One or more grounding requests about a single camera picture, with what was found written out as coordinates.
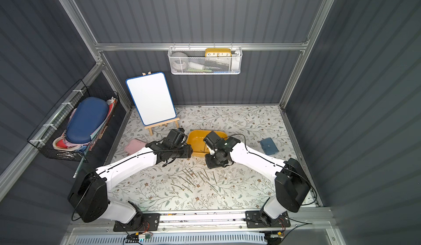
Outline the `yellow plastic storage box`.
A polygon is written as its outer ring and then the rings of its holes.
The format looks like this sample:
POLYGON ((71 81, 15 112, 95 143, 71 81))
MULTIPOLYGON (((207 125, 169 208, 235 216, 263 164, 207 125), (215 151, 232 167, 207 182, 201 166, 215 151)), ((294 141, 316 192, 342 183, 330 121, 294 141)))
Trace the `yellow plastic storage box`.
POLYGON ((187 138, 187 144, 192 147, 192 156, 194 157, 205 157, 209 154, 209 149, 204 142, 204 138, 211 131, 207 130, 194 130, 189 133, 187 138))

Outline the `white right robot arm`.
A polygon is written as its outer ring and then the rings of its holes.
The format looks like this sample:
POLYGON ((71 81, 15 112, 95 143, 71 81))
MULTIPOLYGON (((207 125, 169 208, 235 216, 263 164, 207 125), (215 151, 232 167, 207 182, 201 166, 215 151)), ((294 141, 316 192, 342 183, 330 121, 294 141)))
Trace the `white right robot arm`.
POLYGON ((281 161, 248 147, 233 136, 222 138, 214 131, 203 141, 209 149, 209 154, 205 156, 209 169, 238 163, 274 183, 274 195, 260 209, 262 223, 271 223, 285 212, 297 213, 304 205, 312 185, 296 159, 281 161))

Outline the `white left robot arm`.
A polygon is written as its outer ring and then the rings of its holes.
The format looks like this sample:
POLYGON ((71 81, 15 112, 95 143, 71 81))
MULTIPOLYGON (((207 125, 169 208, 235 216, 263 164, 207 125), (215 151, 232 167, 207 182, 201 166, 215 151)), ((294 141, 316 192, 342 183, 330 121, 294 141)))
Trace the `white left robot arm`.
POLYGON ((97 219, 113 220, 125 227, 140 228, 144 223, 141 209, 133 202, 115 200, 109 191, 140 171, 175 159, 189 158, 192 147, 186 143, 183 128, 171 129, 166 137, 152 141, 141 150, 119 161, 95 169, 80 171, 68 196, 73 212, 85 223, 97 219))

